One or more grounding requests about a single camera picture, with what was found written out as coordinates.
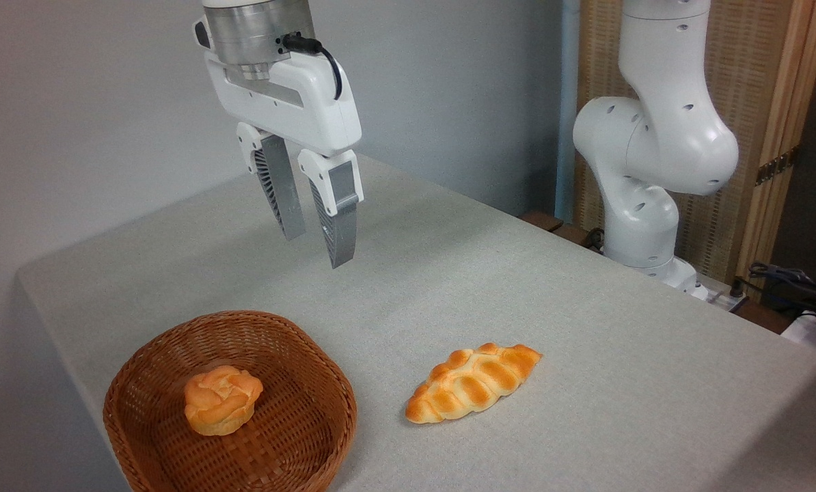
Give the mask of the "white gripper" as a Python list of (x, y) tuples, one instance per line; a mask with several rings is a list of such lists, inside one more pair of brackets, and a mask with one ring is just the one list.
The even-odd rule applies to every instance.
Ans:
[(332, 66), (324, 57), (295, 53), (271, 65), (267, 80), (246, 80), (212, 52), (205, 53), (205, 65), (221, 106), (239, 121), (246, 168), (258, 178), (286, 240), (302, 236), (305, 221), (283, 138), (307, 148), (298, 162), (309, 180), (331, 267), (351, 261), (364, 190), (351, 150), (362, 128), (346, 75), (340, 75), (336, 99)]

